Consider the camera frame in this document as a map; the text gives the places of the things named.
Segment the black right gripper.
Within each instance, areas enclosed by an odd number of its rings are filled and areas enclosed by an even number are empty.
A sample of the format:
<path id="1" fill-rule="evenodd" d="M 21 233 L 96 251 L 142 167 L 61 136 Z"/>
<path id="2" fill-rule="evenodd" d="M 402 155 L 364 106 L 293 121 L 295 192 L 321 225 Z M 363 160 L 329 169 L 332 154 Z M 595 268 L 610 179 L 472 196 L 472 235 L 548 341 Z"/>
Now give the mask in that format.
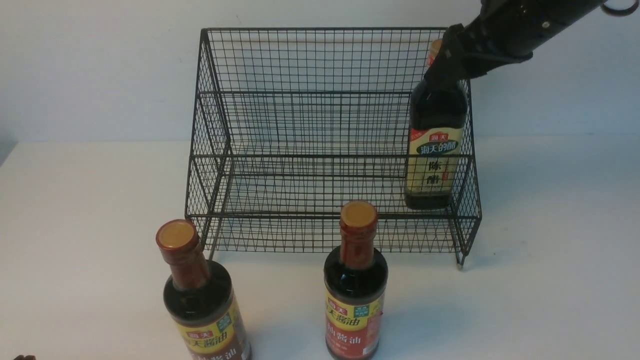
<path id="1" fill-rule="evenodd" d="M 448 27 L 423 79 L 431 92 L 530 60 L 534 51 L 603 0 L 483 0 L 467 26 Z"/>

